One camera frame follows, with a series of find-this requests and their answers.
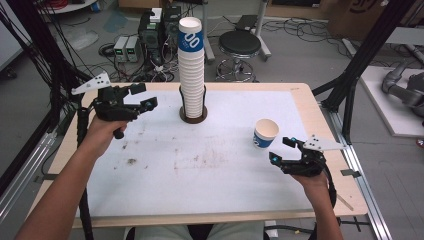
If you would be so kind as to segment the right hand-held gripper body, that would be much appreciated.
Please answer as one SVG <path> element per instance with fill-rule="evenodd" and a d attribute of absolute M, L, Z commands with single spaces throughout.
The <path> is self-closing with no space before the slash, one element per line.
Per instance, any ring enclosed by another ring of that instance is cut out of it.
<path fill-rule="evenodd" d="M 329 140 L 317 135 L 311 135 L 303 142 L 299 160 L 288 160 L 289 164 L 280 168 L 284 174 L 313 177 L 319 175 L 326 166 L 323 152 L 327 150 L 341 150 L 344 144 Z"/>

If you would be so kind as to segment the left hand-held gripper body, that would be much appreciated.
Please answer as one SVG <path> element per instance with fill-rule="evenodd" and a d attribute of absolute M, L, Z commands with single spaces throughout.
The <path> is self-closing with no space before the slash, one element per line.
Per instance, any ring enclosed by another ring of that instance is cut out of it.
<path fill-rule="evenodd" d="M 72 95 L 79 95 L 91 90 L 97 90 L 98 96 L 88 108 L 81 107 L 77 113 L 77 139 L 83 140 L 87 134 L 88 117 L 92 109 L 99 119 L 104 121 L 132 121 L 138 118 L 134 111 L 137 104 L 125 104 L 128 95 L 126 87 L 112 86 L 109 75 L 102 72 L 77 88 L 71 89 Z"/>

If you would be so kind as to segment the blue and white paper cup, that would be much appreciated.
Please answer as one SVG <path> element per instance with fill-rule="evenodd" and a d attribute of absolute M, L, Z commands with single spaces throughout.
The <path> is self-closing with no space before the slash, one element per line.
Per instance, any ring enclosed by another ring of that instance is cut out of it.
<path fill-rule="evenodd" d="M 260 119 L 255 124 L 253 144 L 255 147 L 268 148 L 277 135 L 280 128 L 276 122 L 271 119 Z"/>

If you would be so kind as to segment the black cup holder stand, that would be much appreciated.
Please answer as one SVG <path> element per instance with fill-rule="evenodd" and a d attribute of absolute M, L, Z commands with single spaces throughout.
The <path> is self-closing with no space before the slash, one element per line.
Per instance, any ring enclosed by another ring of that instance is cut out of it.
<path fill-rule="evenodd" d="M 205 96 L 206 96 L 206 90 L 207 90 L 207 88 L 206 88 L 206 86 L 204 86 L 203 88 L 204 88 L 204 93 L 202 95 L 202 111 L 201 111 L 201 115 L 198 116 L 198 117 L 196 117 L 196 118 L 191 118 L 191 117 L 188 117 L 186 115 L 186 112 L 185 112 L 185 110 L 186 110 L 185 109 L 185 98 L 184 98 L 184 95 L 183 95 L 181 86 L 179 87 L 179 93 L 180 93 L 181 100 L 182 100 L 182 106 L 179 109 L 179 117 L 185 123 L 188 123 L 188 124 L 198 124 L 198 123 L 203 122 L 207 118 L 208 109 L 205 106 Z"/>

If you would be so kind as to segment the stack of white paper cups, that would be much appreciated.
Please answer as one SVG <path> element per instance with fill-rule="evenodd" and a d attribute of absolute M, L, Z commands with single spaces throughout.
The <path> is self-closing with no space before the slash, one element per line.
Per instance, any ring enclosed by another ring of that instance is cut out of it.
<path fill-rule="evenodd" d="M 198 118 L 203 112 L 204 43 L 202 23 L 195 17 L 179 20 L 178 68 L 184 112 Z"/>

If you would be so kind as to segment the person's right hand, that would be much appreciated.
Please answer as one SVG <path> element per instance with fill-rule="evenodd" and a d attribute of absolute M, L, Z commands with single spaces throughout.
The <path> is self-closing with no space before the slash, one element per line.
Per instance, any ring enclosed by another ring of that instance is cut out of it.
<path fill-rule="evenodd" d="M 302 185 L 308 198 L 322 197 L 328 192 L 327 178 L 323 172 L 313 177 L 293 175 L 293 178 Z"/>

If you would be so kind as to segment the person's left hand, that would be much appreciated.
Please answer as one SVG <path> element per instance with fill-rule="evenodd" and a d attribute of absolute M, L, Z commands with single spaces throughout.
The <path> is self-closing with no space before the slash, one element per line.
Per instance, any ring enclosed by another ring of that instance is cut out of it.
<path fill-rule="evenodd" d="M 114 138 L 114 131 L 124 132 L 127 121 L 104 121 L 94 116 L 88 132 L 78 147 L 78 152 L 87 159 L 97 159 L 104 154 Z"/>

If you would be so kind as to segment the grey power supply unit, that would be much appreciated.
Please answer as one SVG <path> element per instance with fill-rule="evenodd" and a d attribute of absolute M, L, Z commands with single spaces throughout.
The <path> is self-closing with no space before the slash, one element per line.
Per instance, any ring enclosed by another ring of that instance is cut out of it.
<path fill-rule="evenodd" d="M 127 57 L 130 62 L 137 62 L 140 58 L 141 49 L 137 36 L 130 36 L 126 44 Z"/>
<path fill-rule="evenodd" d="M 127 62 L 128 57 L 126 53 L 126 43 L 128 41 L 127 37 L 119 37 L 114 45 L 114 54 L 116 57 L 116 60 L 118 62 Z"/>

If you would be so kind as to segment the black computer tower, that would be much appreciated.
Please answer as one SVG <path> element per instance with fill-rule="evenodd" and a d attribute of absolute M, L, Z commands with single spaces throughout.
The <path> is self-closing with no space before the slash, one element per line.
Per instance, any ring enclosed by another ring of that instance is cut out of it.
<path fill-rule="evenodd" d="M 155 17 L 151 9 L 144 11 L 140 18 L 138 34 L 150 60 L 156 65 L 162 65 L 164 27 L 160 20 L 155 20 Z"/>

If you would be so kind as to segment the white table mat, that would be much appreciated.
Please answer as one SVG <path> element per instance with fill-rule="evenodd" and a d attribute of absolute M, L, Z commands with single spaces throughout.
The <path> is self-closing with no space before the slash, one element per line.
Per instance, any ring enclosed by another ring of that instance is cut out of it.
<path fill-rule="evenodd" d="M 129 123 L 96 162 L 88 183 L 92 217 L 253 213 L 307 210 L 302 187 L 270 164 L 273 152 L 297 160 L 299 150 L 283 137 L 307 139 L 288 91 L 206 93 L 207 118 L 188 124 L 175 90 L 126 97 L 138 103 L 156 97 L 158 106 Z M 265 149 L 253 135 L 260 119 L 280 132 Z"/>

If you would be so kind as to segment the person's light shorts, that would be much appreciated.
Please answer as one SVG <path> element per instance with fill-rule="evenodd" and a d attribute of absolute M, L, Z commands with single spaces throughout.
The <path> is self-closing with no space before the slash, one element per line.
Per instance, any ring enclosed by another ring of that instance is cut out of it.
<path fill-rule="evenodd" d="M 138 227 L 134 240 L 263 240 L 264 223 L 218 223 Z"/>

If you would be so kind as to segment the white platform board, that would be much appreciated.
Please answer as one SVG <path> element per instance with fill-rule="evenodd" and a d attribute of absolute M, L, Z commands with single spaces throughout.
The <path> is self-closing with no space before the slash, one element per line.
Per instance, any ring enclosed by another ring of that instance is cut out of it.
<path fill-rule="evenodd" d="M 424 118 L 415 115 L 400 99 L 381 90 L 383 78 L 390 71 L 390 67 L 369 66 L 362 74 L 361 82 L 393 136 L 424 138 Z"/>

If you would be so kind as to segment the black round stool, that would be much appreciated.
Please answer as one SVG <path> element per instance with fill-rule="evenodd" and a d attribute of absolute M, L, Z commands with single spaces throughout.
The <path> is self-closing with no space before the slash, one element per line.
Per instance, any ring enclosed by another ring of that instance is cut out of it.
<path fill-rule="evenodd" d="M 216 79 L 229 82 L 256 82 L 256 75 L 248 59 L 254 58 L 261 49 L 260 40 L 248 31 L 234 30 L 219 37 L 218 47 L 228 59 L 216 67 Z"/>

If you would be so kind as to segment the cardboard box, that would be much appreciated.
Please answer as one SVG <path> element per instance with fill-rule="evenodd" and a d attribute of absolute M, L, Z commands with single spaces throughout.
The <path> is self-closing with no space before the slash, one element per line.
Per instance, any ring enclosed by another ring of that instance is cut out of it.
<path fill-rule="evenodd" d="M 387 39 L 419 5 L 424 0 L 338 0 L 330 8 L 327 30 L 333 38 Z"/>

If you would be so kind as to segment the aluminium rail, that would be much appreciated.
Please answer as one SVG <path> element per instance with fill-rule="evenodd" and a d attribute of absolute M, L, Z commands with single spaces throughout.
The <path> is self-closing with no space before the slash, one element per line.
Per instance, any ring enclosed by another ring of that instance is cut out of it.
<path fill-rule="evenodd" d="M 332 130 L 332 133 L 337 141 L 345 145 L 342 150 L 343 157 L 349 166 L 350 170 L 358 172 L 359 175 L 354 178 L 359 187 L 362 197 L 367 206 L 367 218 L 372 228 L 376 240 L 392 240 L 391 233 L 384 220 L 384 217 L 379 209 L 378 203 L 372 193 L 371 187 L 367 181 L 366 175 L 362 169 L 359 158 L 352 144 L 349 144 L 346 138 L 342 135 L 343 121 L 338 113 L 330 112 L 327 109 L 321 108 L 326 121 Z"/>
<path fill-rule="evenodd" d="M 0 197 L 0 224 L 7 218 L 36 170 L 41 166 L 42 161 L 56 142 L 56 139 L 56 132 L 45 133 L 31 149 L 29 156 L 24 158 L 23 166 L 13 177 L 5 193 Z"/>

